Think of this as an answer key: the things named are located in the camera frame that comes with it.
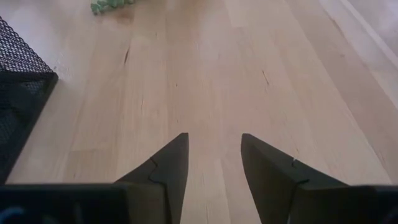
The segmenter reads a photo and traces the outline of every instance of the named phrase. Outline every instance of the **green toy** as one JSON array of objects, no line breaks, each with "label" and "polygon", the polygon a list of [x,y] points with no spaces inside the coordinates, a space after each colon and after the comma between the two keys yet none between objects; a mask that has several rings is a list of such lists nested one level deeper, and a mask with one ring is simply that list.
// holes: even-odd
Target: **green toy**
[{"label": "green toy", "polygon": [[134,0],[93,0],[91,10],[94,15],[104,13],[105,11],[122,7],[125,4],[133,4]]}]

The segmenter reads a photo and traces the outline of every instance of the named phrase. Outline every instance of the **wooden floor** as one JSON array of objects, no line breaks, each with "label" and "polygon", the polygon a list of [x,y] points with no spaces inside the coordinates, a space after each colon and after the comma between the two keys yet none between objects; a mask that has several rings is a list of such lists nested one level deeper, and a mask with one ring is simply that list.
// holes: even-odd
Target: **wooden floor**
[{"label": "wooden floor", "polygon": [[398,184],[395,0],[2,0],[58,73],[9,183],[112,182],[190,134],[182,223],[259,223],[251,133],[349,184]]}]

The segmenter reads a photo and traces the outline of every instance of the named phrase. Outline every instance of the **black wire mesh bin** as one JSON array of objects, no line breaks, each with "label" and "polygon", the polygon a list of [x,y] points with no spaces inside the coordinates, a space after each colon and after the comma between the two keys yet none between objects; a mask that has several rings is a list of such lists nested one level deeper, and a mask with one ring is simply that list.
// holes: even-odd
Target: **black wire mesh bin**
[{"label": "black wire mesh bin", "polygon": [[0,184],[7,180],[57,80],[0,17]]}]

